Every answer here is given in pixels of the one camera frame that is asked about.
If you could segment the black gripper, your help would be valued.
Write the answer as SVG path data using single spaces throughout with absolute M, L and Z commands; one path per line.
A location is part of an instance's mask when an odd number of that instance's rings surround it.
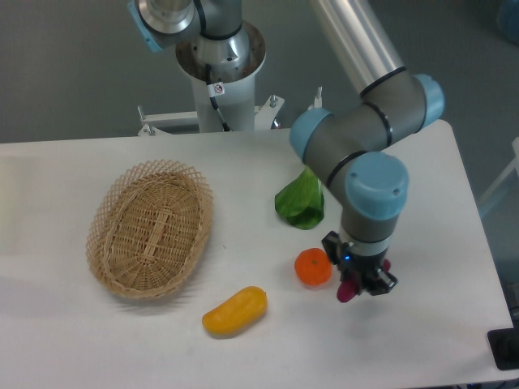
M 361 242 L 347 233 L 329 232 L 322 245 L 328 259 L 341 273 L 341 285 L 358 287 L 358 271 L 374 271 L 386 259 L 389 239 L 380 242 Z M 372 296 L 387 294 L 398 284 L 398 279 L 387 271 L 378 271 L 367 278 L 367 291 Z

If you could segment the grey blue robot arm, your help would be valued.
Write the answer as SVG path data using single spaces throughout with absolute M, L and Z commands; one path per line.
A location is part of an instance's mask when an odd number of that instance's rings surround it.
M 201 132 L 251 130 L 260 115 L 254 78 L 264 63 L 262 37 L 239 1 L 131 1 L 128 10 L 153 52 L 174 47 L 190 76 Z M 341 204 L 341 227 L 322 243 L 341 273 L 347 302 L 389 293 L 397 284 L 385 258 L 407 198 L 405 166 L 387 147 L 419 132 L 444 110 L 440 85 L 410 75 L 366 1 L 314 1 L 312 7 L 361 98 L 336 116 L 314 107 L 290 130 L 290 143 Z

